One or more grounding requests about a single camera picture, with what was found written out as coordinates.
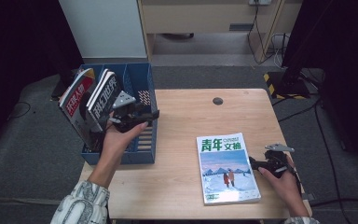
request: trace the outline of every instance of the magazine cover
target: magazine cover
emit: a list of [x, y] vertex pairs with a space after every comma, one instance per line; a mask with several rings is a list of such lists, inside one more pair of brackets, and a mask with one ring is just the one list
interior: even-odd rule
[[121, 92], [117, 76], [112, 71], [106, 71], [100, 85], [88, 102], [88, 113], [97, 124], [98, 132], [104, 132], [104, 125], [109, 113], [112, 112], [112, 105]]
[[205, 205], [261, 198], [242, 133], [197, 137]]
[[95, 87], [94, 71], [92, 68], [86, 69], [77, 75], [59, 101], [59, 108], [90, 150], [97, 148], [99, 139], [96, 123], [86, 107]]

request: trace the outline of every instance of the blue plastic basket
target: blue plastic basket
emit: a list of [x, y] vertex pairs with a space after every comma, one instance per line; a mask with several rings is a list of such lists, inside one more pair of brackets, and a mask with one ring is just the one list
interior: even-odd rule
[[[117, 75], [123, 91], [135, 97], [136, 101], [145, 104], [142, 113], [153, 113], [158, 110], [154, 82], [150, 63], [110, 63], [110, 64], [82, 64], [80, 69], [93, 68], [97, 80], [100, 81], [103, 70], [108, 68]], [[121, 164], [154, 163], [156, 158], [158, 121], [154, 120], [138, 137], [134, 138], [121, 158]], [[90, 164], [97, 164], [100, 153], [89, 152], [83, 146], [81, 153], [84, 160]]]

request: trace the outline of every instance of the power strip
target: power strip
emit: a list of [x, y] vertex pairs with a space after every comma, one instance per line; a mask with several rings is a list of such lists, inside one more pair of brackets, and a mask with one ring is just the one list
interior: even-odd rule
[[267, 5], [271, 5], [271, 1], [272, 0], [249, 0], [249, 5], [267, 6]]

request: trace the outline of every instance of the gray carpet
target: gray carpet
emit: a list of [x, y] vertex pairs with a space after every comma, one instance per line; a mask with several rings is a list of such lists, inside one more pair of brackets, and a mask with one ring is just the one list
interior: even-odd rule
[[[153, 67], [153, 76], [156, 89], [267, 89], [263, 74], [277, 70], [265, 66]], [[82, 142], [57, 102], [49, 100], [57, 82], [58, 76], [53, 76], [27, 86], [19, 100], [23, 103], [15, 106], [12, 118], [0, 132], [0, 198], [60, 201], [78, 180], [84, 162], [79, 154]], [[312, 106], [318, 97], [276, 104], [278, 119]], [[272, 104], [278, 101], [271, 99]], [[341, 197], [358, 199], [358, 156], [341, 149], [334, 127], [320, 107], [318, 115], [337, 171]], [[316, 197], [312, 203], [336, 199], [332, 167], [314, 110], [280, 124], [286, 143], [296, 149], [293, 157], [302, 184], [306, 192]], [[49, 223], [56, 207], [1, 201], [0, 223]], [[358, 223], [358, 202], [344, 203], [344, 208], [351, 223]], [[345, 223], [338, 203], [312, 210], [322, 223]], [[278, 223], [278, 220], [267, 223]]]

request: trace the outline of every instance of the hand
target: hand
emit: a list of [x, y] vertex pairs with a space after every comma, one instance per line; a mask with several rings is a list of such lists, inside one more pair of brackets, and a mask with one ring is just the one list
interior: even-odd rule
[[[295, 164], [290, 157], [286, 156], [286, 158], [289, 165], [294, 168]], [[291, 217], [310, 216], [302, 198], [298, 194], [296, 178], [289, 171], [286, 170], [281, 178], [275, 177], [275, 175], [263, 167], [259, 167], [258, 171], [267, 179], [279, 197], [285, 202]]]
[[106, 134], [103, 140], [103, 151], [100, 160], [89, 176], [88, 181], [108, 188], [116, 169], [120, 165], [121, 156], [130, 141], [147, 127], [147, 122], [138, 124], [126, 133], [116, 130], [110, 120], [106, 124]]

